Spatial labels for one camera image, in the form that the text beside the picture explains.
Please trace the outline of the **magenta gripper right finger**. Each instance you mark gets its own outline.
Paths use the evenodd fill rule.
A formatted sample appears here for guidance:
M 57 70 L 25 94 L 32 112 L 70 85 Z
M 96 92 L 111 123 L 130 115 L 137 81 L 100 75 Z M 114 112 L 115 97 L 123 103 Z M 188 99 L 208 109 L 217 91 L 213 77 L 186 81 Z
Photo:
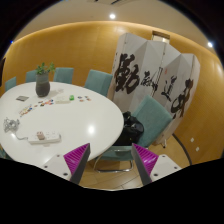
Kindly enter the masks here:
M 150 174 L 159 156 L 137 144 L 132 144 L 131 154 L 137 165 L 142 184 L 150 184 L 152 182 Z

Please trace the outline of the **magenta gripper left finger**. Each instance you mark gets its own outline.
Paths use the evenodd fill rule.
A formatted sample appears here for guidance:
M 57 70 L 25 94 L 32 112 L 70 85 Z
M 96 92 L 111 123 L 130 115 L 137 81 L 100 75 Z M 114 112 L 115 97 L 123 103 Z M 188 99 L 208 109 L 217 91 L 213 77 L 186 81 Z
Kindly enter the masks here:
M 79 184 L 90 155 L 90 144 L 84 144 L 64 155 L 65 162 L 71 172 L 70 181 Z

